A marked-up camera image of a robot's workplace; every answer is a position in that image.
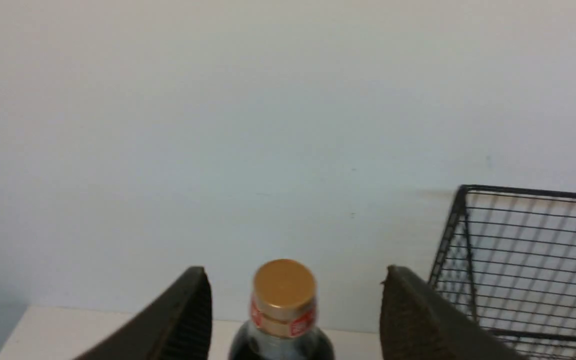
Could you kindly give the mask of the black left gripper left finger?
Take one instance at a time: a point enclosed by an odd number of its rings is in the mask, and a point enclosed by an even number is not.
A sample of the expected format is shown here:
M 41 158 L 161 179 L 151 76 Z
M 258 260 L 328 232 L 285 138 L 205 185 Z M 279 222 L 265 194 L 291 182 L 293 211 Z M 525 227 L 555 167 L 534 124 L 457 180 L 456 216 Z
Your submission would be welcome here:
M 213 330 L 210 280 L 190 266 L 151 304 L 78 360 L 206 360 Z

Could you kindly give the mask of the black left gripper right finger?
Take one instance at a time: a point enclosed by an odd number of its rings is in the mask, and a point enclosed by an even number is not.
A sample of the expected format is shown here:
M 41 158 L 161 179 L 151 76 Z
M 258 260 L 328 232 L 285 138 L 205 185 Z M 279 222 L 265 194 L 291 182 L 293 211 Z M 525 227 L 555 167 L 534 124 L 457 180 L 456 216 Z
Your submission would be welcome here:
M 379 339 L 384 360 L 523 359 L 398 265 L 382 281 Z

